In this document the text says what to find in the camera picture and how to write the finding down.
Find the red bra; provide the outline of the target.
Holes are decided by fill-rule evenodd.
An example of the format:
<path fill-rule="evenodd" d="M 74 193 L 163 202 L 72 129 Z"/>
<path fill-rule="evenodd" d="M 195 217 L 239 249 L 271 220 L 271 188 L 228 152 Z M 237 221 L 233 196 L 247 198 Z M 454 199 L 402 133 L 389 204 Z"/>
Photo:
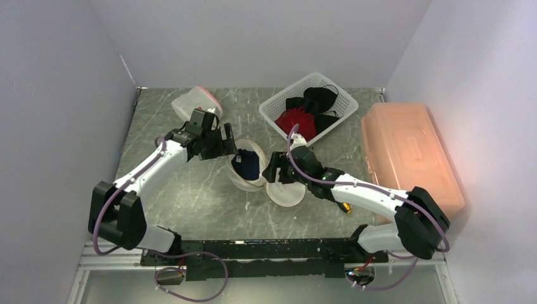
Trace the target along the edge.
<path fill-rule="evenodd" d="M 298 124 L 298 133 L 301 134 L 307 141 L 312 140 L 317 135 L 315 127 L 315 118 L 311 113 L 307 113 L 304 107 L 291 108 L 284 111 L 275 121 L 286 135 L 291 132 L 291 129 Z"/>

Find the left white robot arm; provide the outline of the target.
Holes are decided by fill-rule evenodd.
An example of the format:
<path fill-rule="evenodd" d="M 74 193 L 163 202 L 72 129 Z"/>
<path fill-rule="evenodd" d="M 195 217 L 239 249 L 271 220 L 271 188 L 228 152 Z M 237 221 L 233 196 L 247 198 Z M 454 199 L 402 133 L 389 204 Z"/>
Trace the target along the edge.
<path fill-rule="evenodd" d="M 114 182 L 101 181 L 92 190 L 88 231 L 97 255 L 139 248 L 157 253 L 167 266 L 177 264 L 183 253 L 182 237 L 149 225 L 145 200 L 192 158 L 211 160 L 237 153 L 232 125 L 221 124 L 216 114 L 197 108 L 182 127 L 157 137 L 155 146 L 135 169 Z"/>

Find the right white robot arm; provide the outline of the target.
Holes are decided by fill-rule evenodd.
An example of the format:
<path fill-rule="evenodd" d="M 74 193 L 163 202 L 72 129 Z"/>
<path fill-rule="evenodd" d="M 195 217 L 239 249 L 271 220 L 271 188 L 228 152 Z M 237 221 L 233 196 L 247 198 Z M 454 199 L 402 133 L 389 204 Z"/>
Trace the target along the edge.
<path fill-rule="evenodd" d="M 450 249 L 446 232 L 450 221 L 431 194 L 415 186 L 410 191 L 365 182 L 336 168 L 325 167 L 314 152 L 300 146 L 290 152 L 274 152 L 262 177 L 269 183 L 303 184 L 316 198 L 340 205 L 354 205 L 390 221 L 359 228 L 349 254 L 364 263 L 378 251 L 405 250 L 429 260 L 436 252 Z"/>

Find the navy blue bra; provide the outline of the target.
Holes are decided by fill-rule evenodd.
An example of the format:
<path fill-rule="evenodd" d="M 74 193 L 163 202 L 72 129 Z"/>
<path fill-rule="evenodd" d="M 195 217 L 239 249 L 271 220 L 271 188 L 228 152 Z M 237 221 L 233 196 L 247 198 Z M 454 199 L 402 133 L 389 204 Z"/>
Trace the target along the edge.
<path fill-rule="evenodd" d="M 238 149 L 231 160 L 233 170 L 246 181 L 255 181 L 259 178 L 259 156 L 254 151 Z"/>

